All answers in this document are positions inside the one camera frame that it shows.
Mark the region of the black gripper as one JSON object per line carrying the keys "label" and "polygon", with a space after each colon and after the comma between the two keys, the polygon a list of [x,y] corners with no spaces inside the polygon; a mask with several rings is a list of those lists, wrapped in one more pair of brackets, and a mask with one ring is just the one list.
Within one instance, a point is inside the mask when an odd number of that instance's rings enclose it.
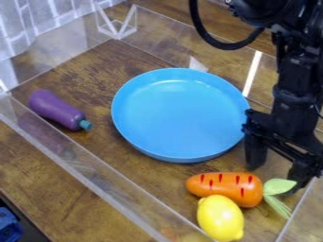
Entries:
{"label": "black gripper", "polygon": [[293,161],[289,179],[297,184],[287,194],[294,195],[323,173],[323,144],[314,135],[319,95],[310,92],[297,95],[278,86],[273,94],[271,113],[246,111],[247,120],[242,125],[246,167],[255,170],[263,166],[267,150],[274,149]]}

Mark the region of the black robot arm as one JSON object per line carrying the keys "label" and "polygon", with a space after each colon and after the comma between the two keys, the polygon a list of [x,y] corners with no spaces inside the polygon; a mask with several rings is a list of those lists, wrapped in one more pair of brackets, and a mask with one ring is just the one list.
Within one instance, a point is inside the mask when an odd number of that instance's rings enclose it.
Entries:
{"label": "black robot arm", "polygon": [[246,23],[271,30],[277,46],[271,112],[247,110],[242,126],[247,168],[278,152],[291,161],[294,194],[323,173],[323,142],[314,135],[323,118],[323,0],[231,0],[230,7]]}

